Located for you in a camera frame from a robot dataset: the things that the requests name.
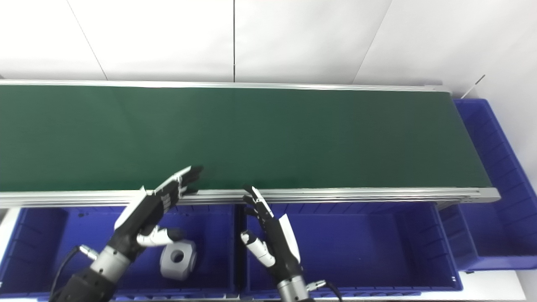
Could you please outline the left robot hand, white black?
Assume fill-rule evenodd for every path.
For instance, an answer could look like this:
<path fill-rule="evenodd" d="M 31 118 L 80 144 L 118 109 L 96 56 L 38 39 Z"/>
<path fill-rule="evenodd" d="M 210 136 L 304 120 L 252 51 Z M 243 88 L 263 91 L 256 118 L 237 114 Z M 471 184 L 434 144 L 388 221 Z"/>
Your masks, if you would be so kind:
<path fill-rule="evenodd" d="M 152 191 L 141 189 L 115 222 L 107 247 L 134 262 L 148 247 L 179 242 L 184 232 L 178 228 L 162 228 L 159 222 L 174 208 L 184 195 L 193 195 L 197 189 L 192 183 L 199 179 L 203 166 L 189 166 L 174 173 Z"/>

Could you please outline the right robot hand, white black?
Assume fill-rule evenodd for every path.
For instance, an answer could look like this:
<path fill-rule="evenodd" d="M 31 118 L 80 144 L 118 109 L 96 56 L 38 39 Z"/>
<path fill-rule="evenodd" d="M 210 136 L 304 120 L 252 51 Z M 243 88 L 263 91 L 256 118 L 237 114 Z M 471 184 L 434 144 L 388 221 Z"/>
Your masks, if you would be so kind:
<path fill-rule="evenodd" d="M 267 269 L 274 285 L 303 277 L 300 253 L 288 217 L 277 218 L 257 188 L 245 184 L 243 189 L 247 192 L 243 200 L 248 205 L 244 212 L 257 219 L 264 237 L 261 239 L 246 229 L 240 234 L 245 247 Z"/>

